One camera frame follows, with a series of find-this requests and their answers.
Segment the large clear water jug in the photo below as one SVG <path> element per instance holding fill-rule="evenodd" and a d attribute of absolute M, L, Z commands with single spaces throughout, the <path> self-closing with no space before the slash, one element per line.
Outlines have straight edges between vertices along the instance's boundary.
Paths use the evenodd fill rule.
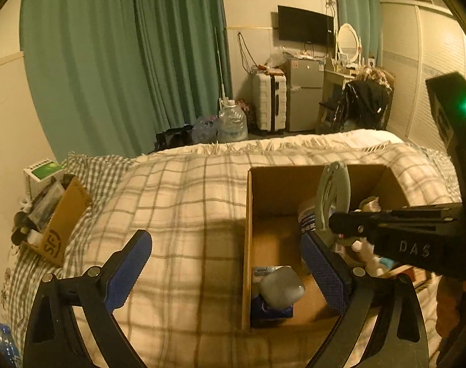
<path fill-rule="evenodd" d="M 238 142 L 248 138 L 246 114 L 234 100 L 220 102 L 218 137 L 220 143 Z"/>

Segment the grey checked pillow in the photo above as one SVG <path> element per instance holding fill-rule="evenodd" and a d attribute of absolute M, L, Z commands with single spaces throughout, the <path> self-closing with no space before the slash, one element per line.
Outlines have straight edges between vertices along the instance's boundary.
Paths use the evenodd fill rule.
<path fill-rule="evenodd" d="M 98 215 L 133 164 L 134 159 L 119 155 L 89 156 L 70 152 L 63 161 L 63 168 L 80 180 L 92 197 L 92 215 Z"/>

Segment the oval white vanity mirror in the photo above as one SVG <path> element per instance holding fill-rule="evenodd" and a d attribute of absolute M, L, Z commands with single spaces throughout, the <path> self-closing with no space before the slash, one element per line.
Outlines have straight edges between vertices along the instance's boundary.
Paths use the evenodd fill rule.
<path fill-rule="evenodd" d="M 362 52 L 362 41 L 355 28 L 344 23 L 338 29 L 337 34 L 337 53 L 338 58 L 347 63 L 356 63 Z"/>

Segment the grey checked bed sheet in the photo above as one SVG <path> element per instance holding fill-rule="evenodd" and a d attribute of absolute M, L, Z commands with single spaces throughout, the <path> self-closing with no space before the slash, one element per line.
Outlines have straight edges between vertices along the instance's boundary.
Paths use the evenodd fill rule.
<path fill-rule="evenodd" d="M 1 292 L 2 323 L 11 331 L 18 356 L 16 367 L 23 365 L 24 337 L 28 318 L 39 283 L 47 273 L 60 276 L 62 270 L 31 249 L 19 247 L 9 255 L 9 265 L 4 272 Z"/>

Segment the silver mini fridge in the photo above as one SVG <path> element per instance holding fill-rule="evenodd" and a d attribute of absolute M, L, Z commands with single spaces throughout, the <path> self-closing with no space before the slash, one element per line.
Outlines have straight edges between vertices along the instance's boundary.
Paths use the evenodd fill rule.
<path fill-rule="evenodd" d="M 287 128 L 289 132 L 315 130 L 323 98 L 324 65 L 318 61 L 289 59 L 287 82 Z"/>

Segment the white louvered wardrobe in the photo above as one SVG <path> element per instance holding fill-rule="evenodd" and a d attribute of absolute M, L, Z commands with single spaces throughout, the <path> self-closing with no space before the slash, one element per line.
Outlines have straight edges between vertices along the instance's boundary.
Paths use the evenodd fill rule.
<path fill-rule="evenodd" d="M 382 64 L 395 76 L 387 129 L 444 152 L 426 80 L 455 71 L 466 78 L 466 36 L 448 9 L 424 2 L 382 2 L 381 15 Z"/>

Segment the white hard suitcase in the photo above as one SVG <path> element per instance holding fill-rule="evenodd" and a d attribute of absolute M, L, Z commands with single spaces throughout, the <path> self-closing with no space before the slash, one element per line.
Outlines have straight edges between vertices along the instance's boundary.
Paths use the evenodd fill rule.
<path fill-rule="evenodd" d="M 257 73 L 252 80 L 257 127 L 268 132 L 286 129 L 287 82 L 283 74 Z"/>

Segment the small SF cardboard box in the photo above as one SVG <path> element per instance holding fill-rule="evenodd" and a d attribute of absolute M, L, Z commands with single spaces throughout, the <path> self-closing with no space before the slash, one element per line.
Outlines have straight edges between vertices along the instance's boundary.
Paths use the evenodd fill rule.
<path fill-rule="evenodd" d="M 56 267 L 62 267 L 73 230 L 91 204 L 92 197 L 81 181 L 73 176 L 42 229 L 31 229 L 22 245 Z"/>

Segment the green curtain by wardrobe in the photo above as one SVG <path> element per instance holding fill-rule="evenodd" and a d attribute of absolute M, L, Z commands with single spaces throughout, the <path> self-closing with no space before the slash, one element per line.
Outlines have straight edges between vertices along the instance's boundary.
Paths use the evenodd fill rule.
<path fill-rule="evenodd" d="M 350 24 L 362 40 L 362 56 L 370 56 L 381 66 L 380 0 L 337 0 L 338 24 Z"/>

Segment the large open cardboard box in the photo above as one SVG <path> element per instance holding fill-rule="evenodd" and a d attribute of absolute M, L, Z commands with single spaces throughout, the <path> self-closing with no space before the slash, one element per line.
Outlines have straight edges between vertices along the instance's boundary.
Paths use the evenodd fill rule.
<path fill-rule="evenodd" d="M 326 303 L 303 267 L 298 208 L 315 196 L 321 165 L 254 167 L 247 176 L 241 328 L 245 332 L 278 334 L 282 330 L 331 327 L 338 313 Z M 254 267 L 289 266 L 303 281 L 305 293 L 294 304 L 293 317 L 266 324 L 250 317 Z"/>

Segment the large green curtain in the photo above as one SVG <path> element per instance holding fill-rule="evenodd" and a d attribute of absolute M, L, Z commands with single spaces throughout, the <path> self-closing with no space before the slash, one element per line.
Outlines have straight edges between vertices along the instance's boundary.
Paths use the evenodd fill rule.
<path fill-rule="evenodd" d="M 32 101 L 57 159 L 135 157 L 230 96 L 223 0 L 22 0 Z"/>

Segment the plaid beige blanket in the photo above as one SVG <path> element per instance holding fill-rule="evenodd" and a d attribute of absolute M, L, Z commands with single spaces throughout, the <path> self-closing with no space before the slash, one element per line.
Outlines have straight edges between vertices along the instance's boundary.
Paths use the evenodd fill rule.
<path fill-rule="evenodd" d="M 138 229 L 153 240 L 126 304 L 115 313 L 149 367 L 303 367 L 318 332 L 278 340 L 240 331 L 247 174 L 257 166 L 341 160 L 385 164 L 413 205 L 457 202 L 450 159 L 386 131 L 194 145 L 134 159 L 98 215 L 73 230 L 60 278 L 102 265 Z"/>

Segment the white dressing table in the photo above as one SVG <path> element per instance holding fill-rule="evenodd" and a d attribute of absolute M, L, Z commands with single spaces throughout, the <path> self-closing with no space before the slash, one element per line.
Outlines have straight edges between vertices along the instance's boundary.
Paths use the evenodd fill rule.
<path fill-rule="evenodd" d="M 342 95 L 348 82 L 355 79 L 355 76 L 343 74 L 337 71 L 324 70 L 324 85 L 322 101 L 319 103 L 318 123 L 323 124 L 328 113 L 328 105 L 337 102 Z"/>

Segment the black bag on floor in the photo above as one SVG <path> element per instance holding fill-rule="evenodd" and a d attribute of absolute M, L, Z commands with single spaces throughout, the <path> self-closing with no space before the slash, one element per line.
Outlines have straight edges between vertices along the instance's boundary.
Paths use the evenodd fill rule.
<path fill-rule="evenodd" d="M 193 125 L 169 129 L 157 134 L 154 152 L 169 150 L 193 144 Z"/>

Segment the clear plastic bottle blue label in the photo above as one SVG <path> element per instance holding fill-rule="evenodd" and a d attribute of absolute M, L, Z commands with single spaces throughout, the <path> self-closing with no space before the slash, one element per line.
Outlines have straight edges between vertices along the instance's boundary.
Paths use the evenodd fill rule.
<path fill-rule="evenodd" d="M 303 233 L 314 231 L 319 238 L 328 238 L 329 203 L 326 198 L 308 198 L 298 207 L 298 222 Z"/>

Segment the blue white tissue pack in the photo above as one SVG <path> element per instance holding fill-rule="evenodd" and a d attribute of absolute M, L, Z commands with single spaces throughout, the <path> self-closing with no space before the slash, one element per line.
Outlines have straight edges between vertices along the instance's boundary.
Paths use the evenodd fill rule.
<path fill-rule="evenodd" d="M 294 316 L 294 304 L 304 295 L 304 285 L 290 266 L 252 269 L 251 321 L 284 320 Z"/>

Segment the black jacket on chair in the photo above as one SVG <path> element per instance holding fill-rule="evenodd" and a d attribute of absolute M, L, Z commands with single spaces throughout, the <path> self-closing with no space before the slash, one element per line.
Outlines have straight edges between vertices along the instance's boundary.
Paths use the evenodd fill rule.
<path fill-rule="evenodd" d="M 373 80 L 351 81 L 342 98 L 343 123 L 353 122 L 359 129 L 385 130 L 390 91 Z"/>

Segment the green white small box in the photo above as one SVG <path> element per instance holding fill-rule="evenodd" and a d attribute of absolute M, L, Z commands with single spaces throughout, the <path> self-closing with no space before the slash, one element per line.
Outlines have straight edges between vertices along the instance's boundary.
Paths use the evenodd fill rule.
<path fill-rule="evenodd" d="M 43 159 L 35 164 L 24 168 L 24 184 L 27 196 L 36 198 L 49 184 L 52 179 L 63 178 L 63 168 L 51 159 Z"/>

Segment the black wall television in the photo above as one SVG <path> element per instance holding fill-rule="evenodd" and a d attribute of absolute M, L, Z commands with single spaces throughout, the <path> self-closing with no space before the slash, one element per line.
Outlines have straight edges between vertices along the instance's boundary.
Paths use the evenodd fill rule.
<path fill-rule="evenodd" d="M 278 38 L 323 47 L 333 46 L 333 17 L 300 8 L 278 6 Z"/>

